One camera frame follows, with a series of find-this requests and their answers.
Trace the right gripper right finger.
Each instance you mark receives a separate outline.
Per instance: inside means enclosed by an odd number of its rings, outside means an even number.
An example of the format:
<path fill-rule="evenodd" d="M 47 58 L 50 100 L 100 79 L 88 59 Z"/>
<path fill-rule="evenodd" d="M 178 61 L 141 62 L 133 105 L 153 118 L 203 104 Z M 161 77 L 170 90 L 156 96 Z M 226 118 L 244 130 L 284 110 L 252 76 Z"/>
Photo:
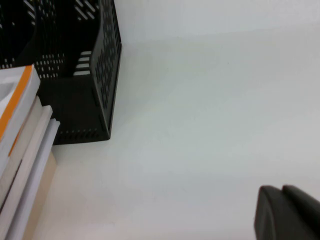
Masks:
<path fill-rule="evenodd" d="M 294 185 L 284 185 L 282 192 L 293 203 L 303 222 L 320 239 L 320 201 Z"/>

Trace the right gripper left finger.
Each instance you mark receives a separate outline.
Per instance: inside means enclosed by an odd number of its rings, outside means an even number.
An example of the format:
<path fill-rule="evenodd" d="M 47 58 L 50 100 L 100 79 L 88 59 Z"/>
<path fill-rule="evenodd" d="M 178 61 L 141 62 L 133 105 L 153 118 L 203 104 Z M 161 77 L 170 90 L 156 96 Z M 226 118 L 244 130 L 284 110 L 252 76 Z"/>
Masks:
<path fill-rule="evenodd" d="M 282 189 L 271 185 L 259 188 L 254 218 L 257 240 L 316 240 Z"/>

